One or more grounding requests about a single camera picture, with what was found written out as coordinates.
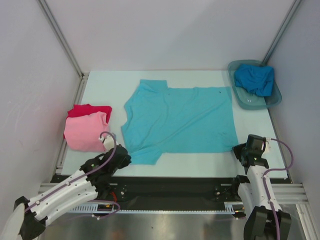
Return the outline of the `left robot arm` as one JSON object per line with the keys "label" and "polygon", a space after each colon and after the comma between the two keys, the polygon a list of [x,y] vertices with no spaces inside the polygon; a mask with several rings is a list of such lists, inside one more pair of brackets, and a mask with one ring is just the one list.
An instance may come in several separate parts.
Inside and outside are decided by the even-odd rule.
{"label": "left robot arm", "polygon": [[128,151],[117,145],[109,152],[87,160],[74,174],[49,190],[30,199],[19,197],[0,238],[33,240],[57,218],[89,201],[107,202],[108,209],[117,211],[120,206],[109,181],[117,170],[130,163]]}

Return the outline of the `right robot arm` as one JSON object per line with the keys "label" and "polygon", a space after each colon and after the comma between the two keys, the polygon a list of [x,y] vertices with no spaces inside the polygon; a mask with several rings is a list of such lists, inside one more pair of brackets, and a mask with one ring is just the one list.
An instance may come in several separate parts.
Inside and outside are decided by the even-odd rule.
{"label": "right robot arm", "polygon": [[[291,162],[284,168],[270,168],[263,153],[267,143],[276,141],[289,151]],[[231,196],[242,201],[246,223],[243,230],[245,240],[286,240],[292,219],[284,212],[276,200],[269,173],[289,170],[294,163],[293,152],[281,140],[254,134],[245,143],[232,148],[237,160],[244,168],[245,175],[237,175],[232,180]]]}

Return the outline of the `light blue t-shirt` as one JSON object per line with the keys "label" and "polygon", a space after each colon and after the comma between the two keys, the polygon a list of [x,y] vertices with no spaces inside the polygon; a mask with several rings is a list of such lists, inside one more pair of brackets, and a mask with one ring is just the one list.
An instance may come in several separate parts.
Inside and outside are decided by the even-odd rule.
{"label": "light blue t-shirt", "polygon": [[214,154],[237,145],[230,87],[171,88],[140,80],[121,127],[135,165],[155,165],[163,154]]}

